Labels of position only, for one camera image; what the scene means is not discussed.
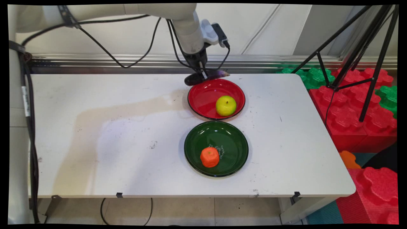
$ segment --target teal floor mat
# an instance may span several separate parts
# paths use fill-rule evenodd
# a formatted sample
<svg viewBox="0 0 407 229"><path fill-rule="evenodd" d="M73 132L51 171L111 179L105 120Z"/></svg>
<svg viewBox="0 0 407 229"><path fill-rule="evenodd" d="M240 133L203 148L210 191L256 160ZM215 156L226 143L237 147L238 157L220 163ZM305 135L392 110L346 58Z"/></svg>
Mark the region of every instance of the teal floor mat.
<svg viewBox="0 0 407 229"><path fill-rule="evenodd" d="M332 201L325 207L315 211L308 217L308 223L314 224L343 224L336 201Z"/></svg>
<svg viewBox="0 0 407 229"><path fill-rule="evenodd" d="M353 153L356 157L356 164L360 165L363 167L374 155L373 153Z"/></svg>

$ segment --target table leg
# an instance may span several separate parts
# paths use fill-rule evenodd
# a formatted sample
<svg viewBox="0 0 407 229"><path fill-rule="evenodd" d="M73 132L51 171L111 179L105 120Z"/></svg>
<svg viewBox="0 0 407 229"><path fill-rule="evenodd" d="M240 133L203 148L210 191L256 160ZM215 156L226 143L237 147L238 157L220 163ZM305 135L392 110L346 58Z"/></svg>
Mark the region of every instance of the table leg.
<svg viewBox="0 0 407 229"><path fill-rule="evenodd" d="M292 225L316 210L336 200L337 197L304 197L280 214L283 225Z"/></svg>

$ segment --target tripod leg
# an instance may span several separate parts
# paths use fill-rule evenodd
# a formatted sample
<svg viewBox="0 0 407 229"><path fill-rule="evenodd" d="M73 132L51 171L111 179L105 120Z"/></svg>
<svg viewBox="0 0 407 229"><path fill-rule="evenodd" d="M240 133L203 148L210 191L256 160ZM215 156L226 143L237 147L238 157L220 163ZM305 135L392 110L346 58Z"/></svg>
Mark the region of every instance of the tripod leg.
<svg viewBox="0 0 407 229"><path fill-rule="evenodd" d="M331 41L333 41L339 34L341 34L346 28L348 28L354 21L356 21L363 13L365 13L370 7L372 6L365 6L363 9L361 9L355 16L353 16L347 23L345 23L336 33L334 33L327 41L325 41L315 52L313 52L309 57L307 57L294 71L291 73L296 73L298 70L300 70L308 61L310 61L314 56L317 54L317 52L320 52L322 49L324 49Z"/></svg>
<svg viewBox="0 0 407 229"><path fill-rule="evenodd" d="M373 41L374 37L376 37L377 33L381 30L381 27L383 27L384 23L386 23L387 19L389 19L389 17L393 14L393 12L391 12L386 19L384 19L384 21L381 23L380 27L378 27L378 29L375 29L374 34L370 37L370 39L366 42L365 46L363 47L362 51L360 52L359 56L356 58L355 62L352 64L352 68L351 70L355 70L355 68L357 67L357 65L359 64L359 61L362 59L362 56L365 54L367 48L369 47L370 43Z"/></svg>
<svg viewBox="0 0 407 229"><path fill-rule="evenodd" d="M374 86L376 85L377 78L379 77L379 72L381 66L383 64L384 56L386 55L387 48L389 47L390 40L393 35L394 28L396 27L398 17L398 5L394 7L394 13L392 16L392 20L390 21L389 28L387 29L386 37L384 38L383 46L379 54L379 59L377 60L376 68L374 69L373 73L373 80L370 82L370 87L368 90L368 94L366 95L365 103L363 104L362 113L360 114L359 121L363 122L365 119L366 112L368 110L368 106L370 103L370 99L372 98Z"/></svg>
<svg viewBox="0 0 407 229"><path fill-rule="evenodd" d="M367 28L366 32L363 34L362 38L359 40L359 42L356 45L355 49L352 51L351 55L349 56L349 59L344 64L341 72L339 72L338 76L336 77L336 79L332 83L333 87L337 87L337 86L340 85L340 83L342 82L343 77L348 72L348 70L350 68L350 65L355 60L356 55L361 51L363 45L366 44L366 42L368 41L370 35L372 34L374 29L376 28L376 25L377 24L380 25L383 22L383 20L384 20L383 16L386 16L388 14L391 7L392 7L392 5L383 5L380 8L379 12L376 14L373 21L370 23L369 27Z"/></svg>
<svg viewBox="0 0 407 229"><path fill-rule="evenodd" d="M319 52L317 52L317 56L318 56L319 64L321 65L322 73L323 73L324 78L325 78L326 86L328 87L329 86L329 79L328 79L328 76L327 76L326 71L325 71L324 63L322 62L321 54Z"/></svg>

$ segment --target floor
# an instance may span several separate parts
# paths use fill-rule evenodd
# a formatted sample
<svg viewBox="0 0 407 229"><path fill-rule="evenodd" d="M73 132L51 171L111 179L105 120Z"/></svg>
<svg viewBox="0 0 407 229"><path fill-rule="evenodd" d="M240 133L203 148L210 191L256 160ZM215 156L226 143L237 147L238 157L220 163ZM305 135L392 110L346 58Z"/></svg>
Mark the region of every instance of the floor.
<svg viewBox="0 0 407 229"><path fill-rule="evenodd" d="M102 198L53 199L46 223L104 224ZM151 210L150 198L109 198L103 215L111 225L143 225ZM147 226L281 225L277 198L153 198Z"/></svg>

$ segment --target yellow apple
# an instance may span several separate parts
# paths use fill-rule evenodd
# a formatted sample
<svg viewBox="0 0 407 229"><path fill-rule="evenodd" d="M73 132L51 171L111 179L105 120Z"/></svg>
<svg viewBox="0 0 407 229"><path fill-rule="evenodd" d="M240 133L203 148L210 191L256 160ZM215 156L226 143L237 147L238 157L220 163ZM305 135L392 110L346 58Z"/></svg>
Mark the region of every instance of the yellow apple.
<svg viewBox="0 0 407 229"><path fill-rule="evenodd" d="M229 116L235 111L236 101L232 97L224 95L216 101L216 112L218 112L220 116Z"/></svg>

